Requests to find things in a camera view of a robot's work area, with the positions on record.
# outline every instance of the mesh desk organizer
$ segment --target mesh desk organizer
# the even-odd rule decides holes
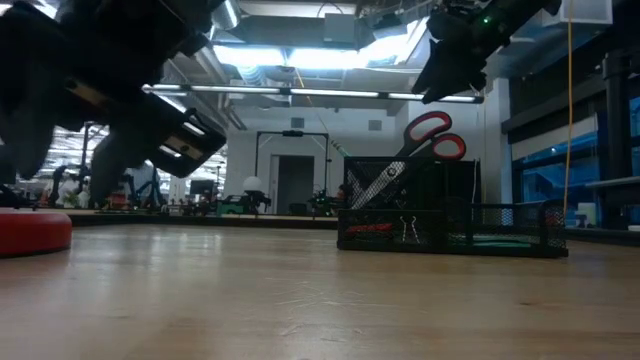
[[[461,166],[473,172],[464,176]],[[562,203],[472,204],[473,162],[415,157],[345,158],[347,208],[338,248],[388,252],[558,258],[568,256]],[[479,194],[473,191],[475,198]]]

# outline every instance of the red cushion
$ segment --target red cushion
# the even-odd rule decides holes
[[[62,213],[0,213],[0,257],[37,255],[68,249],[71,219]]]

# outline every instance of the scissors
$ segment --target scissors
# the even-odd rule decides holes
[[[443,121],[442,125],[434,127],[426,133],[415,137],[414,129],[423,123],[433,120]],[[404,146],[396,154],[396,157],[420,157],[425,160],[461,160],[467,153],[467,145],[464,140],[452,133],[445,133],[453,126],[453,120],[449,114],[443,111],[431,111],[415,118],[404,131]],[[457,151],[453,154],[443,154],[438,152],[438,147],[445,142],[452,142],[456,145]],[[374,180],[369,187],[353,202],[352,209],[360,209],[371,199],[382,192],[393,180],[397,179],[407,169],[404,161],[394,161]]]

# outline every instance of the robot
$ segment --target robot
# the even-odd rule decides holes
[[[29,179],[42,166],[54,126],[79,131],[109,125],[94,150],[92,195],[104,198],[126,168],[146,159],[185,177],[225,143],[208,129],[197,136],[183,114],[142,91],[162,77],[177,53],[208,44],[211,14],[223,0],[62,0],[52,20],[26,2],[0,17],[0,138],[5,154]],[[486,85],[486,58],[541,9],[560,0],[439,0],[428,27],[438,42],[413,92],[428,103]],[[171,153],[161,151],[169,148]]]

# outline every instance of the scissor handle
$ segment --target scissor handle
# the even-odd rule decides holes
[[[438,153],[438,145],[451,141],[456,144],[458,151],[455,154]],[[442,134],[433,139],[433,141],[420,150],[416,156],[429,157],[436,160],[462,160],[467,154],[467,143],[457,134]]]
[[[427,131],[424,135],[422,135],[417,139],[411,136],[411,132],[418,125],[422,124],[423,122],[429,121],[431,119],[436,119],[436,118],[444,121],[444,124]],[[451,120],[451,116],[449,116],[449,114],[447,114],[444,111],[430,111],[428,113],[424,113],[418,116],[417,118],[415,118],[413,121],[409,123],[407,128],[404,130],[404,141],[406,144],[419,143],[421,145],[425,141],[436,136],[437,134],[448,131],[449,129],[451,129],[451,126],[453,126],[453,121]]]

